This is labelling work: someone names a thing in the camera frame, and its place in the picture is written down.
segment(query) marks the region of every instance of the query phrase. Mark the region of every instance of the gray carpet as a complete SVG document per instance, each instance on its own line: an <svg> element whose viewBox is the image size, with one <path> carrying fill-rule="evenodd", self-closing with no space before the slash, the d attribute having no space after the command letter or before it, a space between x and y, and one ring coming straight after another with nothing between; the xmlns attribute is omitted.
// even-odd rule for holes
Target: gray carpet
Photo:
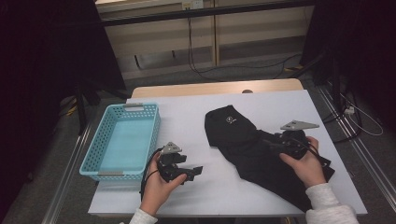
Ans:
<svg viewBox="0 0 396 224"><path fill-rule="evenodd" d="M234 81L234 80L255 80L271 79L274 77L288 77L290 74L283 73L282 64L269 68L247 68L247 66L264 67L281 62L283 59L266 62L251 62L238 64L235 67L220 68L210 72L202 73L200 77L192 71L177 72L174 74L161 75L157 77L137 78L127 80L127 91L131 94L133 89L140 86L171 85L185 83L202 83L214 81ZM286 62L285 67L297 65L298 57ZM325 118L330 114L330 110L324 104L318 89L314 87L310 74L300 77L304 88L309 90L312 100L317 107L319 114ZM92 122L92 129L98 125L106 107L111 104L123 103L124 101L114 98L106 92L99 92L102 102L98 106L86 105L89 120ZM375 111L357 95L359 106L366 113L373 115ZM372 132L378 129L368 118L362 117L363 127ZM329 135L333 140L343 139L345 136L341 132L336 122L326 124ZM396 172L394 162L396 159L396 135L388 129L384 130L381 136L371 136L362 132L359 138L369 148L375 160L378 162L384 173L393 184L396 182ZM72 149L78 140L78 114L72 116L62 116L59 120L55 134L52 137L46 155L42 158L40 165L34 172L34 181L23 186L17 200L12 204L7 217L3 223L41 223L44 215L50 206L51 199L63 176L64 169L68 163ZM359 217L359 222L364 223L396 223L396 214L390 207L387 199L382 194L377 184L372 179L370 173L365 168L355 149L349 142L335 145L346 168L354 175L352 178L367 210L368 215ZM88 144L82 150L78 158L77 169L64 198L60 215L56 223L120 223L129 222L129 218L99 218L89 215L88 208L92 195L95 191L95 182L86 176L78 174L79 165L88 149ZM305 223L303 217L298 217L299 223Z"/></svg>

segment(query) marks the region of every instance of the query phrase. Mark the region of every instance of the black curtain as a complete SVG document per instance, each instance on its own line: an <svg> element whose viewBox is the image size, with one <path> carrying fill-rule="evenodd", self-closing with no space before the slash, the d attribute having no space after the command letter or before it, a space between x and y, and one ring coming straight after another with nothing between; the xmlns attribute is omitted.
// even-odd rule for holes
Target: black curtain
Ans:
<svg viewBox="0 0 396 224"><path fill-rule="evenodd" d="M314 82L332 76L332 57L339 62L347 87L361 94L384 125L396 130L393 68L396 59L394 1L318 0L307 33L300 63L306 65L321 52Z"/></svg>
<svg viewBox="0 0 396 224"><path fill-rule="evenodd" d="M0 0L0 220L45 153L60 102L78 82L125 89L103 27L58 27L99 20L92 0Z"/></svg>

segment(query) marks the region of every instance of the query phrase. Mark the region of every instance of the wrist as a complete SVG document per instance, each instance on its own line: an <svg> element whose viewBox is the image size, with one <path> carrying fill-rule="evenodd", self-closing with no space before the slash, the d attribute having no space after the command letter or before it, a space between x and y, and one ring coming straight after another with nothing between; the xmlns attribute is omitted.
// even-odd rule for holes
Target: wrist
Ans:
<svg viewBox="0 0 396 224"><path fill-rule="evenodd" d="M144 201L140 204L140 210L144 211L145 213L151 215L152 217L155 217L157 214L158 209L160 209L160 206L157 206L155 204L150 204L150 203L145 203Z"/></svg>
<svg viewBox="0 0 396 224"><path fill-rule="evenodd" d="M307 188L307 189L309 189L309 188L311 188L311 187L314 187L314 186L316 186L316 185L320 185L320 184L326 184L327 183L327 181L324 179L324 177L322 178L322 179L318 179L318 180L314 180L314 181L309 181L309 182L306 182L306 183L304 183L305 184L305 187Z"/></svg>

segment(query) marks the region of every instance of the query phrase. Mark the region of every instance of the basket handle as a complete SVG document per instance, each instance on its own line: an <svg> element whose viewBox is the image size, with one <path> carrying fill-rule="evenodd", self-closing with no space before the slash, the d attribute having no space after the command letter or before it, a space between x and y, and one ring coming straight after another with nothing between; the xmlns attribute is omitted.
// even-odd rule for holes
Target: basket handle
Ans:
<svg viewBox="0 0 396 224"><path fill-rule="evenodd" d="M99 176L124 176L123 171L99 171Z"/></svg>
<svg viewBox="0 0 396 224"><path fill-rule="evenodd" d="M145 110L145 107L143 107L143 103L133 103L133 104L125 104L123 105L123 109L126 111L126 109L129 109L128 111L140 111L140 110Z"/></svg>

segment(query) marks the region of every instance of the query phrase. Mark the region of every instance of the white table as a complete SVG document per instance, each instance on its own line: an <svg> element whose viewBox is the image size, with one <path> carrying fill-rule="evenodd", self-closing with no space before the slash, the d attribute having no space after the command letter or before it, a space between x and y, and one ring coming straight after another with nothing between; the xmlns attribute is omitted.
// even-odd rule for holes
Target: white table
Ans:
<svg viewBox="0 0 396 224"><path fill-rule="evenodd" d="M209 146L205 113L233 105L258 129L281 133L280 126L293 119L319 124L305 130L316 137L321 156L335 170L330 183L341 203L358 215L367 214L330 136L307 91L274 91L250 94L217 94L129 99L128 103L156 102L162 118L157 147L173 141L183 148L187 161L180 167L204 166L193 182L177 188L158 212L158 217L272 217L298 216L303 212L269 190L242 180L232 164ZM102 181L92 199L90 214L131 217L140 204L139 186L131 182Z"/></svg>

